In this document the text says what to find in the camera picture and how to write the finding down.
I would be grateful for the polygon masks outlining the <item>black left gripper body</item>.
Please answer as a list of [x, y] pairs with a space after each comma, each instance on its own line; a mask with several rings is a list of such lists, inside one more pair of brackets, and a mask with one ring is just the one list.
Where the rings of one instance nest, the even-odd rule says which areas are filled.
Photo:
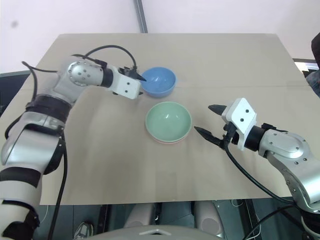
[[118, 72], [124, 76], [127, 77], [134, 77], [135, 76], [135, 69], [134, 68], [129, 68], [129, 67], [119, 67]]

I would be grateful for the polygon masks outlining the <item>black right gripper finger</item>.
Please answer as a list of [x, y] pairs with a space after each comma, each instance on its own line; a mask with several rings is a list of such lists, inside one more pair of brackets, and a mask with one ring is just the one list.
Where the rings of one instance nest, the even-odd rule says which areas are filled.
[[208, 109], [214, 112], [215, 114], [221, 116], [224, 112], [224, 110], [227, 108], [226, 105], [220, 105], [220, 104], [212, 104], [208, 106]]
[[208, 142], [218, 146], [219, 148], [224, 148], [224, 141], [213, 136], [210, 131], [198, 126], [194, 126], [194, 129]]

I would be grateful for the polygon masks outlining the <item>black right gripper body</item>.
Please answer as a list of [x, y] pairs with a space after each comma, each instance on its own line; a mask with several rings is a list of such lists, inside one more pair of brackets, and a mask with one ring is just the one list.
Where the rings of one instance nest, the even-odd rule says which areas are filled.
[[231, 142], [232, 138], [237, 132], [237, 127], [232, 122], [226, 124], [223, 129], [226, 131], [226, 133], [223, 135], [221, 140], [221, 148], [225, 148]]

